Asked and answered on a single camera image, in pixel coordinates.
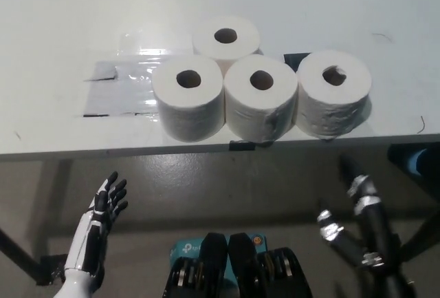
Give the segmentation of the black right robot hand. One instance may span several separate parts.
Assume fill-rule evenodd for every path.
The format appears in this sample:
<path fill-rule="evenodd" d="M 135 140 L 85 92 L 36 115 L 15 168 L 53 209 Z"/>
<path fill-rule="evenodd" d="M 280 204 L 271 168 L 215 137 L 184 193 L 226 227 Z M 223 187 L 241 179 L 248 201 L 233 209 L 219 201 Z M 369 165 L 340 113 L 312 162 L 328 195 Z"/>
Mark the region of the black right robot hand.
<path fill-rule="evenodd" d="M 357 240 L 319 203 L 317 224 L 320 236 L 345 262 L 354 268 L 368 268 L 385 273 L 397 263 L 398 242 L 391 230 L 382 199 L 375 184 L 361 166 L 350 156 L 338 160 L 340 179 L 353 203 L 353 215 L 362 241 Z"/>

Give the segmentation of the white and black left hand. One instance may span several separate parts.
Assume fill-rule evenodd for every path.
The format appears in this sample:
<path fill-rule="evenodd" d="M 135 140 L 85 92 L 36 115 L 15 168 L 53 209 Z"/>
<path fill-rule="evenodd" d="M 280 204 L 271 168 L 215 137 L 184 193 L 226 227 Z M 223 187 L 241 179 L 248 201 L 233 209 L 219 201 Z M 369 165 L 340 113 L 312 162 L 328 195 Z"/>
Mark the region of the white and black left hand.
<path fill-rule="evenodd" d="M 79 270 L 95 276 L 103 267 L 109 233 L 119 214 L 128 206 L 124 199 L 126 185 L 125 179 L 118 181 L 116 171 L 104 180 L 78 223 L 65 270 Z"/>

